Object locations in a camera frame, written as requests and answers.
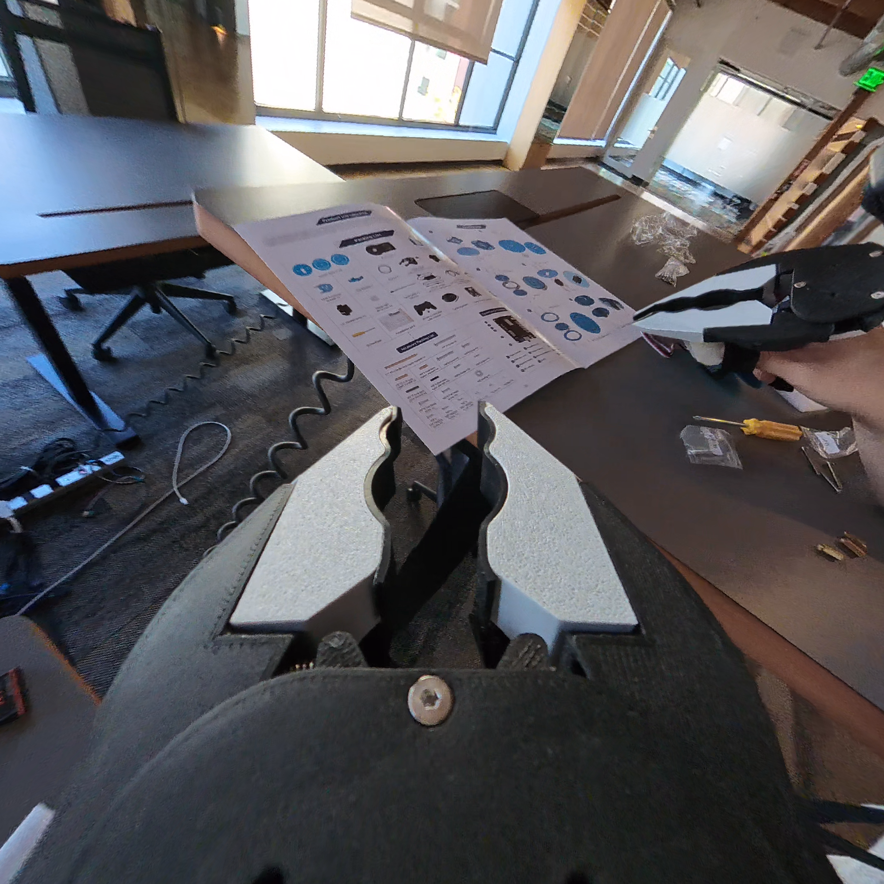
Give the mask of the white power strip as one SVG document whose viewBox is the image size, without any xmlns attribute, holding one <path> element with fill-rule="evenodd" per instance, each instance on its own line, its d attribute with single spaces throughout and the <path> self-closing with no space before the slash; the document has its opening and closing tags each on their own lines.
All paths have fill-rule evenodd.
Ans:
<svg viewBox="0 0 884 884">
<path fill-rule="evenodd" d="M 120 451 L 90 460 L 59 477 L 42 481 L 26 492 L 1 500 L 1 516 L 22 517 L 38 508 L 58 503 L 72 493 L 90 491 L 111 478 L 114 470 L 126 463 L 127 458 Z"/>
</svg>

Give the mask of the large window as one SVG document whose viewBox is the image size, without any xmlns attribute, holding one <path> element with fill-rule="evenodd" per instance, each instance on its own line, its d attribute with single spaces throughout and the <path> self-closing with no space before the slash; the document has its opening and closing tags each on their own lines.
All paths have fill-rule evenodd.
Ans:
<svg viewBox="0 0 884 884">
<path fill-rule="evenodd" d="M 538 2 L 507 1 L 480 62 L 355 18 L 351 2 L 248 2 L 256 113 L 320 124 L 492 132 Z"/>
</svg>

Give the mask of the beige roller blind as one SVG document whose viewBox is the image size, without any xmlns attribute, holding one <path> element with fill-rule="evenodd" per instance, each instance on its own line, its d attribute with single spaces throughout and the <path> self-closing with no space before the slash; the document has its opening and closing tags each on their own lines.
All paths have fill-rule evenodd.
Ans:
<svg viewBox="0 0 884 884">
<path fill-rule="evenodd" d="M 470 61 L 485 64 L 502 1 L 352 1 L 351 15 Z"/>
</svg>

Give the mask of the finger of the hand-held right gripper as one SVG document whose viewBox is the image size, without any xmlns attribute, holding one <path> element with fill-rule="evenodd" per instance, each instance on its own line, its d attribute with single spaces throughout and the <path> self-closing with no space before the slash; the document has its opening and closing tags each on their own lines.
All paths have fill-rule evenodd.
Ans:
<svg viewBox="0 0 884 884">
<path fill-rule="evenodd" d="M 755 268 L 737 268 L 698 282 L 679 293 L 650 304 L 635 313 L 635 319 L 657 314 L 683 313 L 731 307 L 741 302 L 763 302 L 766 287 L 778 275 L 775 264 Z"/>
<path fill-rule="evenodd" d="M 773 314 L 762 302 L 737 302 L 716 308 L 657 311 L 642 318 L 636 315 L 633 325 L 642 333 L 702 343 L 712 329 L 768 326 Z"/>
</svg>

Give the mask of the black office chair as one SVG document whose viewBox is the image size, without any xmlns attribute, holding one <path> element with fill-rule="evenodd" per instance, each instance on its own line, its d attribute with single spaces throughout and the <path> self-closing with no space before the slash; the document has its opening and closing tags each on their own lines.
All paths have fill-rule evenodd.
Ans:
<svg viewBox="0 0 884 884">
<path fill-rule="evenodd" d="M 70 270 L 67 271 L 67 275 L 74 281 L 75 286 L 65 289 L 64 293 L 58 296 L 58 300 L 72 312 L 83 310 L 81 295 L 128 295 L 126 305 L 91 344 L 94 359 L 101 362 L 115 361 L 108 342 L 143 308 L 150 308 L 155 314 L 170 315 L 202 343 L 206 357 L 215 355 L 215 346 L 181 312 L 172 299 L 222 303 L 229 315 L 238 314 L 238 305 L 232 295 L 183 285 L 175 279 L 167 278 L 163 271 L 135 269 L 129 262 Z"/>
</svg>

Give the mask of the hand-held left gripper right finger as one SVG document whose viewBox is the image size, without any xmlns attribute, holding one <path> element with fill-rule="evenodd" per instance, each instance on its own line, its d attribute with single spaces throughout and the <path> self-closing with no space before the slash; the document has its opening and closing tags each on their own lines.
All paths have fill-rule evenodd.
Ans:
<svg viewBox="0 0 884 884">
<path fill-rule="evenodd" d="M 490 598 L 482 617 L 508 639 L 629 634 L 638 618 L 576 474 L 490 403 L 478 408 L 478 538 Z"/>
</svg>

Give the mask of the printed instruction manual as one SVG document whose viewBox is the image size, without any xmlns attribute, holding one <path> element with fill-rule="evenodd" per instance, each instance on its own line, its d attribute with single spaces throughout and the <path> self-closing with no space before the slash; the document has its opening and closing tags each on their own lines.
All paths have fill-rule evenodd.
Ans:
<svg viewBox="0 0 884 884">
<path fill-rule="evenodd" d="M 428 450 L 639 337 L 634 310 L 505 219 L 377 204 L 234 227 Z"/>
</svg>

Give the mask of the yellow handled screwdriver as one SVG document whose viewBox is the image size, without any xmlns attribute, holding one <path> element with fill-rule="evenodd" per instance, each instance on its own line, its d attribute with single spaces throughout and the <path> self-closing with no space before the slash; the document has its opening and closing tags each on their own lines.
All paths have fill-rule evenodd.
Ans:
<svg viewBox="0 0 884 884">
<path fill-rule="evenodd" d="M 798 441 L 803 437 L 803 429 L 798 425 L 787 425 L 757 418 L 743 421 L 694 415 L 694 420 L 714 425 L 726 425 L 738 428 L 745 436 L 756 436 L 775 441 Z"/>
</svg>

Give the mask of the small black module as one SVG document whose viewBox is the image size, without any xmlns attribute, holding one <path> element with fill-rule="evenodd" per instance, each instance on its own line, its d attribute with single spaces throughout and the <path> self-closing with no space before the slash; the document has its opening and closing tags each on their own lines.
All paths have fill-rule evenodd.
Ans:
<svg viewBox="0 0 884 884">
<path fill-rule="evenodd" d="M 21 668 L 1 674 L 1 726 L 24 718 L 28 712 L 27 691 Z"/>
</svg>

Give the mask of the person's right hand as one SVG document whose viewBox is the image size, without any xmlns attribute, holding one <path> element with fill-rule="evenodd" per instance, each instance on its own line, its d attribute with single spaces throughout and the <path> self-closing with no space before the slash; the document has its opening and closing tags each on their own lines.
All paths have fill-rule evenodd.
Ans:
<svg viewBox="0 0 884 884">
<path fill-rule="evenodd" d="M 764 352 L 754 373 L 765 381 L 780 378 L 809 399 L 849 414 L 857 441 L 882 446 L 882 328 L 792 351 Z"/>
</svg>

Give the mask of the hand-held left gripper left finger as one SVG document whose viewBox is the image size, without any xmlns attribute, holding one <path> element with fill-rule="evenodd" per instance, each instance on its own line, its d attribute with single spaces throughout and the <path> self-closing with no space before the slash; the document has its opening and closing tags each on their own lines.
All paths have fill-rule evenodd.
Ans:
<svg viewBox="0 0 884 884">
<path fill-rule="evenodd" d="M 401 411 L 382 408 L 291 484 L 229 624 L 246 633 L 300 633 L 318 644 L 378 625 L 378 587 L 391 574 L 384 517 L 395 492 Z"/>
</svg>

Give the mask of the wooden staircase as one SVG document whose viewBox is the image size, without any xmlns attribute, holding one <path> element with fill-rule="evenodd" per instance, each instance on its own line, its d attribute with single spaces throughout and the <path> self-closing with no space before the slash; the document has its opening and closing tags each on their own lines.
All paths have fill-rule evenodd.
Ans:
<svg viewBox="0 0 884 884">
<path fill-rule="evenodd" d="M 771 248 L 783 231 L 821 199 L 840 176 L 852 170 L 882 139 L 882 123 L 874 117 L 851 117 L 832 138 L 786 182 L 772 205 L 735 237 L 736 248 L 757 255 Z"/>
</svg>

